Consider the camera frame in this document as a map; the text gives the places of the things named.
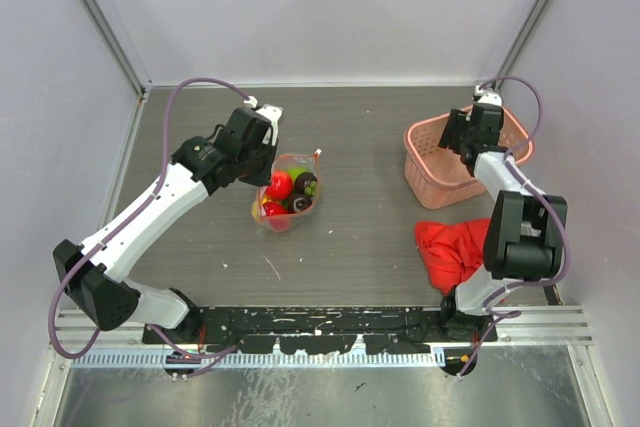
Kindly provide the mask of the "red apple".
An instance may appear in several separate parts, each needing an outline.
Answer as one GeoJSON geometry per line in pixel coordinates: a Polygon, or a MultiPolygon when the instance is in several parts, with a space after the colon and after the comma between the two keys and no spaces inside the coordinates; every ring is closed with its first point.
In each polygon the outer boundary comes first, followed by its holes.
{"type": "Polygon", "coordinates": [[[286,200],[294,190],[294,182],[286,171],[276,170],[264,195],[274,201],[286,200]]]}

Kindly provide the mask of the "green apple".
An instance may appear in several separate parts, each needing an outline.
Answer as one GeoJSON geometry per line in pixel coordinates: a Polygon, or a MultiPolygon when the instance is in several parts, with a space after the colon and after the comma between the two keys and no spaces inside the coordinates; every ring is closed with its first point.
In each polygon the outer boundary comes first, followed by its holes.
{"type": "Polygon", "coordinates": [[[296,180],[296,178],[297,178],[300,174],[303,174],[303,173],[306,173],[306,172],[307,172],[307,169],[306,169],[306,168],[301,168],[301,167],[292,168],[292,169],[289,169],[289,170],[287,171],[287,173],[290,175],[290,177],[291,177],[291,179],[292,179],[293,181],[295,181],[295,180],[296,180]]]}

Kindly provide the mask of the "clear zip top bag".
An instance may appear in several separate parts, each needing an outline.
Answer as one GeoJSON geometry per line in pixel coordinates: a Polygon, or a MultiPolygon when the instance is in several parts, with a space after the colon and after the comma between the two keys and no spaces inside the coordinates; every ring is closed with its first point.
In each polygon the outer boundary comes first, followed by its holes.
{"type": "Polygon", "coordinates": [[[317,149],[312,154],[282,154],[275,159],[270,183],[258,189],[251,206],[258,226],[282,233],[313,213],[324,187],[321,154],[317,149]]]}

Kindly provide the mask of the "red oval fruit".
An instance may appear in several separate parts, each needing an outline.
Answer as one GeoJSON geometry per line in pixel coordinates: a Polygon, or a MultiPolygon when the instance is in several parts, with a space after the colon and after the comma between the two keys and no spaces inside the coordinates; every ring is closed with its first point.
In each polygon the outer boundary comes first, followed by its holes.
{"type": "Polygon", "coordinates": [[[278,216],[278,215],[287,215],[288,209],[283,206],[281,203],[276,201],[268,201],[262,205],[264,215],[266,217],[278,216]]]}

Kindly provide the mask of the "dark maroon fruit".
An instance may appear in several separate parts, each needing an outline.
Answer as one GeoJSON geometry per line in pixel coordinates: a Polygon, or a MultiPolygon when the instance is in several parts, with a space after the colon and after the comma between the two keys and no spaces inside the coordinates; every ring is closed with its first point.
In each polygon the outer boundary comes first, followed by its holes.
{"type": "Polygon", "coordinates": [[[317,176],[310,171],[304,171],[296,176],[294,180],[294,191],[298,194],[314,197],[317,185],[317,176]]]}
{"type": "Polygon", "coordinates": [[[296,214],[311,207],[313,205],[313,198],[304,193],[293,193],[287,199],[286,204],[287,212],[289,214],[296,214]]]}

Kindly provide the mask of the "yellow pear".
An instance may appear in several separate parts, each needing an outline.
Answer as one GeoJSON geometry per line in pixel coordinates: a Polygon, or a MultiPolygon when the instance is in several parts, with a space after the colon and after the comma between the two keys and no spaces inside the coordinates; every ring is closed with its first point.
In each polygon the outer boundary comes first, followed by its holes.
{"type": "Polygon", "coordinates": [[[251,214],[256,222],[259,222],[263,217],[262,204],[260,200],[255,200],[251,206],[251,214]]]}

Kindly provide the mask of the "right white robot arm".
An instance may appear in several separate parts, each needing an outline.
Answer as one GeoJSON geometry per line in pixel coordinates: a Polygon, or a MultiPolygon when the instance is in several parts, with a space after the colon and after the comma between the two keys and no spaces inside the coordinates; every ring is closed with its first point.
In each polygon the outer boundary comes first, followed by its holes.
{"type": "Polygon", "coordinates": [[[552,281],[569,258],[567,202],[524,176],[513,150],[500,142],[504,124],[502,101],[484,94],[469,111],[450,112],[439,141],[459,155],[494,201],[482,265],[441,302],[438,329],[452,341],[488,332],[494,307],[517,289],[552,281]]]}

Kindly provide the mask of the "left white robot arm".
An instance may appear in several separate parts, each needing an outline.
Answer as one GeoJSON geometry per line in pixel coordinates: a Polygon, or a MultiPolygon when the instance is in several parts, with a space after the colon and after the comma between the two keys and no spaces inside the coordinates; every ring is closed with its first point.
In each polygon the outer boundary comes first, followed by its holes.
{"type": "Polygon", "coordinates": [[[269,183],[282,117],[272,105],[235,109],[212,137],[184,141],[158,178],[100,231],[54,248],[64,293],[99,330],[136,321],[163,327],[178,343],[197,337],[200,319],[184,294],[136,283],[129,274],[172,224],[218,189],[235,181],[269,183]]]}

